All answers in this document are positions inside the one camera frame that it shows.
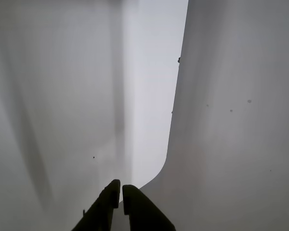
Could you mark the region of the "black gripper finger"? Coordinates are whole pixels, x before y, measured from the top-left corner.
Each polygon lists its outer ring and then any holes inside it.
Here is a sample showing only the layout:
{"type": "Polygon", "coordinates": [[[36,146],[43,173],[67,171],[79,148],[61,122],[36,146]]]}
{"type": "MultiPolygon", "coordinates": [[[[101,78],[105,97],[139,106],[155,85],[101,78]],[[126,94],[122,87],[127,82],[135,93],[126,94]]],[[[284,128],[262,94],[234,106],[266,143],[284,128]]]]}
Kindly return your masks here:
{"type": "Polygon", "coordinates": [[[86,211],[73,228],[74,231],[109,231],[111,230],[113,210],[118,208],[120,180],[112,180],[99,194],[98,198],[86,211]]]}
{"type": "Polygon", "coordinates": [[[174,231],[175,226],[137,187],[123,185],[123,209],[131,231],[174,231]]]}

